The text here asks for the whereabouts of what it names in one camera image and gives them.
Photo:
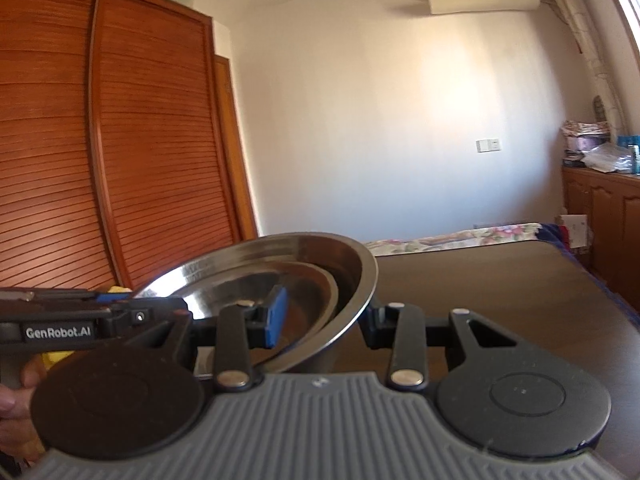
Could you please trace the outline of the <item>person's left hand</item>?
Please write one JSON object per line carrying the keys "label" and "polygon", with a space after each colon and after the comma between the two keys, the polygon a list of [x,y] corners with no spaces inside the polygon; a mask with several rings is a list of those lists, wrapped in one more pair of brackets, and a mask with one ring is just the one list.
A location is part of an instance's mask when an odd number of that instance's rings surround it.
{"label": "person's left hand", "polygon": [[42,356],[34,356],[21,372],[21,387],[1,386],[1,451],[17,460],[36,462],[44,453],[30,414],[35,388],[47,376]]}

